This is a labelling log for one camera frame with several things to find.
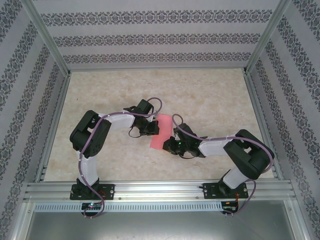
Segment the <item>pink sponge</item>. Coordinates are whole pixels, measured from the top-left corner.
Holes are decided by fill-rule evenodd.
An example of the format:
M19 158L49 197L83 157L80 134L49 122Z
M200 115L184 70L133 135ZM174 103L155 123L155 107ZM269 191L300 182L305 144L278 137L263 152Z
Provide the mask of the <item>pink sponge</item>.
M153 135L150 148L163 149L164 142L172 136L172 116L159 114L156 118L159 121L159 135Z

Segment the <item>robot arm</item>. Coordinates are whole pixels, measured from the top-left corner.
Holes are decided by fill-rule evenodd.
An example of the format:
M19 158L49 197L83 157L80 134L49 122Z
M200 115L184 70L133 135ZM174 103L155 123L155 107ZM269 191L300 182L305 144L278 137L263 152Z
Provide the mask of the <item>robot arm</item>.
M187 124L182 123L179 128L197 137ZM179 128L176 127L173 130L175 137L172 136L164 142L164 150L181 157L185 152L199 158L211 155L226 155L234 162L236 167L229 170L218 183L218 190L225 197L233 194L233 190L245 181L258 179L270 164L268 154L261 147L251 142L227 138L220 141L204 141L185 134ZM242 129L235 134L235 137L252 140L264 146L271 154L272 159L275 157L274 153L249 131Z
M154 106L146 100L141 100L138 106L132 106L124 108L122 112L130 112L136 114L149 114L153 111ZM80 152L85 146L91 131L100 118L105 114L98 114L92 110L87 111L78 125L75 127L70 135L70 141L72 142L73 149L76 151L78 159L80 159ZM83 177L89 183L90 186L99 183L97 174L97 154L102 149L106 137L109 132L121 129L121 128L133 128L139 129L141 136L157 135L159 134L158 121L154 120L154 116L143 117L134 116L131 114L117 114L107 116L99 124L95 134L93 135L89 145L83 153L81 160L81 170ZM85 182L83 177L79 175L77 179L78 185L85 189Z

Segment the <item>aluminum frame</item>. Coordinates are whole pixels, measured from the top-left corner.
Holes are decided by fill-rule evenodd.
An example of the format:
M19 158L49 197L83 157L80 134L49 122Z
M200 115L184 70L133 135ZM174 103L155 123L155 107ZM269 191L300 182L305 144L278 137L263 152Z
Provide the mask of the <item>aluminum frame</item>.
M242 69L245 84L253 106L258 126L265 144L273 150L270 135L264 120L258 97L253 88L253 83L249 75ZM64 99L68 91L70 76L63 88L59 107L55 114L54 124L50 129L48 144L45 147L44 157L37 174L37 181L41 180L44 166L48 164L51 148L60 120ZM275 178L262 178L257 180L256 192L252 201L283 201L289 218L291 229L297 240L309 240L310 235L304 222L296 194L290 180L284 180L277 159L274 161ZM112 203L204 203L221 201L221 199L204 199L203 190L199 188L203 183L217 183L218 180L175 180L175 181L102 181L102 184L115 184L114 200ZM19 212L16 225L13 229L11 239L26 239L29 226L31 224L33 211L39 203L83 203L88 201L70 200L70 190L75 182L32 182L28 183L21 210ZM249 195L252 193L253 183L247 183Z

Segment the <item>patterned wallpaper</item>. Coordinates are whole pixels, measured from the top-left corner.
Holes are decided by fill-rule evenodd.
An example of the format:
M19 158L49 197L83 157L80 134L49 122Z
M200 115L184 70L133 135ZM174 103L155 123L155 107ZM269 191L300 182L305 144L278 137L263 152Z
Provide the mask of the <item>patterned wallpaper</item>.
M18 0L0 1L0 240L33 182L65 80Z
M251 72L283 176L320 239L320 4L293 0Z
M35 0L71 70L245 67L279 0Z

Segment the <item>marble floor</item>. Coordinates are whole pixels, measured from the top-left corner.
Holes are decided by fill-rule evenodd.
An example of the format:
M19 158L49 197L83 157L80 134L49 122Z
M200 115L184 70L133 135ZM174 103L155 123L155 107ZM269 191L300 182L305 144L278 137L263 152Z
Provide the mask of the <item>marble floor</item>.
M78 159L69 136L87 110L113 113L158 97L162 114L183 116L198 136L224 137L247 129L261 139L241 69L74 72L45 174L45 181L75 181ZM156 100L151 102L159 107ZM150 148L151 136L110 132L98 156L100 180L220 179L235 165L228 156L182 159ZM273 178L271 171L262 178Z

